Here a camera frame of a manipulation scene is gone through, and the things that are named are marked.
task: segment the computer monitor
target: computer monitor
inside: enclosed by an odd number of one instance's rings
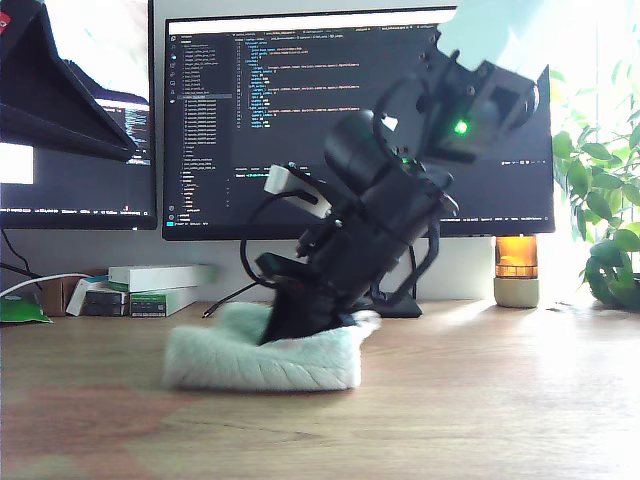
[[[152,2],[47,0],[45,6],[58,56],[137,150],[123,162],[0,144],[0,225],[154,229]]]
[[[342,183],[324,142],[345,112],[372,109],[416,67],[425,28],[455,8],[170,19],[166,22],[164,212],[167,240],[296,239],[318,220],[286,201],[256,225],[270,165],[294,162]],[[448,164],[458,218],[443,236],[549,232],[553,157],[549,75],[528,123],[475,164]]]

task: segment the fluffy pad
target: fluffy pad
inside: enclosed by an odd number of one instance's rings
[[[212,327],[180,326],[168,339],[167,388],[240,391],[331,391],[360,385],[360,345],[380,327],[372,311],[356,325],[258,345],[271,307],[230,303]]]

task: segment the green plant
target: green plant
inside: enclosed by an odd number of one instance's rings
[[[602,88],[567,94],[563,75],[552,72],[556,113],[564,114],[553,136],[555,180],[571,208],[574,239],[591,245],[580,275],[604,304],[634,310],[640,309],[640,275],[632,263],[640,252],[639,80],[637,57],[616,64],[608,95]],[[610,110],[608,124],[596,124],[573,105],[600,95],[616,99],[599,104]]]

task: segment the small box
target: small box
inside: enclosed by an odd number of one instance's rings
[[[198,299],[197,287],[172,288],[129,294],[132,317],[168,317]]]

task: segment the desk surface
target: desk surface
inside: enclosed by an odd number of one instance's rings
[[[203,308],[3,329],[2,478],[640,478],[638,315],[436,302],[385,320],[350,392],[165,391]]]

